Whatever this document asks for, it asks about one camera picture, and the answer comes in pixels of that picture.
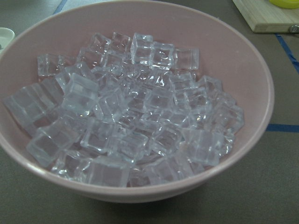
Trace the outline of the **pile of clear ice cubes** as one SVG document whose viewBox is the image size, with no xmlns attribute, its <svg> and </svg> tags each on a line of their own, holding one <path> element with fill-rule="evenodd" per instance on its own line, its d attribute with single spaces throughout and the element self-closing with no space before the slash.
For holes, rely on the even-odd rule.
<svg viewBox="0 0 299 224">
<path fill-rule="evenodd" d="M 3 103 L 31 139 L 27 152 L 62 178 L 144 187 L 219 164 L 243 109 L 219 79 L 198 77 L 199 50 L 150 35 L 94 34 L 77 57 L 37 57 L 39 81 Z"/>
</svg>

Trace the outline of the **pink bowl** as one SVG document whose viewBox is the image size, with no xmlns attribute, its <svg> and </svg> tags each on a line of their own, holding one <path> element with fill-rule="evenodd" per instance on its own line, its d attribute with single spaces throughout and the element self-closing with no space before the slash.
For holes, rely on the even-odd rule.
<svg viewBox="0 0 299 224">
<path fill-rule="evenodd" d="M 82 195 L 179 195 L 240 160 L 272 114 L 270 71 L 222 21 L 187 7 L 107 2 L 52 16 L 0 56 L 0 143 Z"/>
</svg>

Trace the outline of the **bamboo cutting board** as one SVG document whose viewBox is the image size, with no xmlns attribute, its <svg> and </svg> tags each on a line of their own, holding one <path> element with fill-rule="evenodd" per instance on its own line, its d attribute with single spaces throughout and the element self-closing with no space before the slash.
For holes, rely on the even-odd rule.
<svg viewBox="0 0 299 224">
<path fill-rule="evenodd" d="M 299 32 L 299 10 L 281 8 L 268 0 L 233 0 L 254 33 Z"/>
</svg>

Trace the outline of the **cream serving tray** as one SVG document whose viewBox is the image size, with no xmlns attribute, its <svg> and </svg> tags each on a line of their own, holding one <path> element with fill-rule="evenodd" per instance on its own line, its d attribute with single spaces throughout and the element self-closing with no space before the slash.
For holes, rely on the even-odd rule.
<svg viewBox="0 0 299 224">
<path fill-rule="evenodd" d="M 15 38 L 15 33 L 9 28 L 0 28 L 0 51 Z"/>
</svg>

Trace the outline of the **lemon half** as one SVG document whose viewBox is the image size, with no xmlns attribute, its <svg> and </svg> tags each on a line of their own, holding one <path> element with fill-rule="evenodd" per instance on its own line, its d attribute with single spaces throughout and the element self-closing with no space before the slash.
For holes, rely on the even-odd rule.
<svg viewBox="0 0 299 224">
<path fill-rule="evenodd" d="M 299 0 L 269 0 L 269 2 L 277 7 L 284 9 L 299 8 Z"/>
</svg>

